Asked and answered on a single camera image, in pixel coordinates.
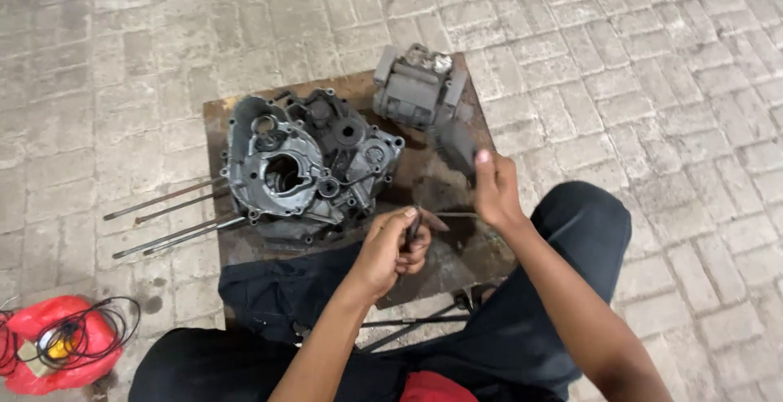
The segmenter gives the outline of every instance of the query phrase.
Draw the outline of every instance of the red bag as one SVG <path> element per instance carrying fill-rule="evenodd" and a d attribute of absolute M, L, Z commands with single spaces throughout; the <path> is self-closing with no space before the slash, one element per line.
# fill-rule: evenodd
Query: red bag
<path fill-rule="evenodd" d="M 0 331 L 0 346 L 5 346 L 5 339 L 16 334 L 16 348 L 18 349 L 25 339 L 35 342 L 35 338 L 44 327 L 69 315 L 89 309 L 90 304 L 77 296 L 59 296 L 47 299 L 41 303 L 19 310 L 6 323 L 8 330 Z M 87 336 L 89 343 L 84 353 L 99 353 L 108 348 L 114 341 L 114 330 L 103 320 L 97 311 L 89 312 L 84 317 L 85 329 L 77 330 L 73 334 L 74 344 L 79 337 Z M 0 372 L 7 373 L 13 367 L 13 361 L 7 361 L 8 351 L 0 352 L 0 364 L 7 364 Z M 70 356 L 66 366 L 69 370 L 59 370 L 51 375 L 37 378 L 26 367 L 24 362 L 18 361 L 10 375 L 5 377 L 5 387 L 17 394 L 43 395 L 56 389 L 78 388 L 93 383 L 98 378 L 108 373 L 122 355 L 122 347 L 117 347 L 105 357 L 93 361 L 91 358 Z"/>

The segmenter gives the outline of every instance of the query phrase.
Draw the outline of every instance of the red shirt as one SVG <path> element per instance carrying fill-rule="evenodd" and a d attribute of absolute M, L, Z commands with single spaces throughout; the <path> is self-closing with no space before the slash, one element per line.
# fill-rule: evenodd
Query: red shirt
<path fill-rule="evenodd" d="M 455 381 L 432 371 L 410 373 L 399 402 L 478 402 Z"/>

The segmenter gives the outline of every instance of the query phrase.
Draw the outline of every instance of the brick pavement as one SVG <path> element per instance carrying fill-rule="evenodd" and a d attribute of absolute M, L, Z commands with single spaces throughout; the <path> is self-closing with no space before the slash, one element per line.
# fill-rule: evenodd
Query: brick pavement
<path fill-rule="evenodd" d="M 122 400 L 162 332 L 223 324 L 217 247 L 112 260 L 210 211 L 100 217 L 208 175 L 204 101 L 411 42 L 466 52 L 526 212 L 566 179 L 631 210 L 612 307 L 675 400 L 783 400 L 783 0 L 0 0 L 0 302 L 161 297 Z"/>

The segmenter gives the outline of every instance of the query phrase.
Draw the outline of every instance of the metal sheet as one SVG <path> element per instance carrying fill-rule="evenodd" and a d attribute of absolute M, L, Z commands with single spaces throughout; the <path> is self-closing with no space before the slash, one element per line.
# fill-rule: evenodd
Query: metal sheet
<path fill-rule="evenodd" d="M 457 67 L 467 69 L 461 53 L 453 57 Z M 431 211 L 464 211 L 468 208 L 469 193 L 465 178 L 457 172 L 448 170 L 435 152 L 427 148 L 425 135 L 413 128 L 397 126 L 391 121 L 386 121 L 371 110 L 373 94 L 376 90 L 373 84 L 373 71 L 305 82 L 286 88 L 300 95 L 306 95 L 316 87 L 334 88 L 338 96 L 347 99 L 353 107 L 367 117 L 367 122 L 406 140 L 406 148 L 399 159 L 393 186 L 377 197 L 378 212 L 412 205 L 415 201 Z M 273 88 L 257 94 L 269 98 L 282 89 L 284 88 Z M 203 105 L 210 173 L 213 177 L 218 176 L 222 166 L 220 154 L 226 148 L 226 128 L 231 108 L 242 96 L 210 101 Z M 468 129 L 476 144 L 494 150 L 470 77 L 467 79 L 460 101 L 475 107 L 475 115 L 468 124 Z M 224 216 L 231 211 L 228 197 L 215 200 L 216 216 Z M 395 306 L 437 293 L 455 291 L 504 277 L 511 272 L 515 264 L 513 254 L 489 232 L 483 223 L 465 217 L 450 217 L 445 218 L 444 221 L 452 227 L 452 231 L 436 235 L 427 254 L 424 269 L 417 275 L 400 277 L 388 295 L 377 303 L 378 307 Z M 313 247 L 307 253 L 342 247 L 362 237 L 363 232 L 358 230 L 343 241 L 328 246 Z M 301 254 L 301 252 L 263 248 L 261 238 L 250 227 L 221 230 L 218 233 L 218 241 L 222 266 L 260 259 L 290 258 Z"/>

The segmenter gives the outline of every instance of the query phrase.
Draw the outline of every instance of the left hand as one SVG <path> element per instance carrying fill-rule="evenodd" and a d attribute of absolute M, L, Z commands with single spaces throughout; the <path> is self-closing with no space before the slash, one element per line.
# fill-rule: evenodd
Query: left hand
<path fill-rule="evenodd" d="M 421 221 L 410 252 L 401 252 L 406 229 L 421 211 Z M 386 295 L 400 274 L 416 274 L 425 265 L 425 254 L 432 242 L 430 228 L 448 230 L 441 219 L 424 209 L 400 208 L 380 214 L 373 220 L 362 250 L 344 282 L 375 303 Z"/>

